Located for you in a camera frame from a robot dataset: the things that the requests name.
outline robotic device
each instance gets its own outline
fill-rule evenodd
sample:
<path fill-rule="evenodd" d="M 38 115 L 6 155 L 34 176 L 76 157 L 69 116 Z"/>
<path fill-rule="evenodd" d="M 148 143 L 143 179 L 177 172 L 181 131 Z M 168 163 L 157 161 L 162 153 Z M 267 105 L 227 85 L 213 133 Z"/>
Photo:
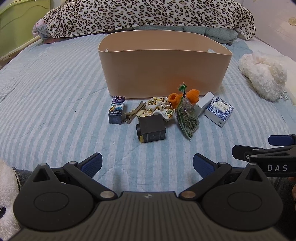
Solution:
<path fill-rule="evenodd" d="M 275 149 L 234 146 L 245 168 L 193 158 L 201 181 L 175 192 L 115 192 L 92 179 L 96 153 L 62 168 L 39 164 L 13 211 L 22 230 L 11 241 L 203 240 L 283 241 L 273 225 L 283 204 L 267 176 L 295 176 L 295 136 L 271 136 Z"/>

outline blue gripper pad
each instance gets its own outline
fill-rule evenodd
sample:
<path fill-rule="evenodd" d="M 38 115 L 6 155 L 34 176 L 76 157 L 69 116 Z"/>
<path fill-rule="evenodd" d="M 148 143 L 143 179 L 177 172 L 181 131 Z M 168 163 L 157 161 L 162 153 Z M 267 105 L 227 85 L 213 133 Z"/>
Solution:
<path fill-rule="evenodd" d="M 77 165 L 77 167 L 91 178 L 102 168 L 103 158 L 100 153 L 95 153 Z"/>
<path fill-rule="evenodd" d="M 295 145 L 295 140 L 291 136 L 271 135 L 268 143 L 271 146 L 291 146 Z"/>
<path fill-rule="evenodd" d="M 195 154 L 193 157 L 193 167 L 203 178 L 213 173 L 218 165 L 201 154 Z"/>

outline rolled orange fabric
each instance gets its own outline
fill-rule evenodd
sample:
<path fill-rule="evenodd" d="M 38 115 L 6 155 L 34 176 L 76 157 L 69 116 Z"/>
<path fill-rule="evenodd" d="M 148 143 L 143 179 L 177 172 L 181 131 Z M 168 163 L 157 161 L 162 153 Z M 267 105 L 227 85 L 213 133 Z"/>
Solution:
<path fill-rule="evenodd" d="M 186 97 L 189 99 L 191 104 L 195 104 L 199 101 L 199 94 L 200 92 L 198 90 L 192 89 L 186 93 Z M 176 94 L 172 93 L 168 97 L 168 101 L 171 103 L 172 107 L 176 109 L 180 103 L 181 97 L 183 94 Z"/>

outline metal pin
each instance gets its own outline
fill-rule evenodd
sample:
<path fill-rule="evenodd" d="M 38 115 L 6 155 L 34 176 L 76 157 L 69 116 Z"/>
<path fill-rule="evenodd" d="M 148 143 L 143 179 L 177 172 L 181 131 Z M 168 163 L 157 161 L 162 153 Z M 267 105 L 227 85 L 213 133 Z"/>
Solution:
<path fill-rule="evenodd" d="M 181 193 L 181 196 L 183 197 L 183 198 L 194 198 L 195 197 L 195 192 L 193 192 L 193 191 L 184 191 L 184 192 L 182 192 Z"/>
<path fill-rule="evenodd" d="M 103 192 L 101 192 L 100 193 L 100 196 L 102 197 L 102 198 L 113 198 L 114 197 L 114 192 L 112 192 L 112 191 L 103 191 Z"/>

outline dried herbs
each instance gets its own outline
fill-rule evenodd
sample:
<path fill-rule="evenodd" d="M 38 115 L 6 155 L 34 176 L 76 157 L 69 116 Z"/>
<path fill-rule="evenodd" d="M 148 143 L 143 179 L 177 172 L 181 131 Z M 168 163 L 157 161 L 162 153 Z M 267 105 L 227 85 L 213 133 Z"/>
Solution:
<path fill-rule="evenodd" d="M 199 125 L 199 121 L 194 107 L 186 97 L 186 88 L 185 84 L 179 87 L 179 91 L 183 92 L 183 97 L 176 109 L 176 117 L 185 135 L 191 139 Z"/>

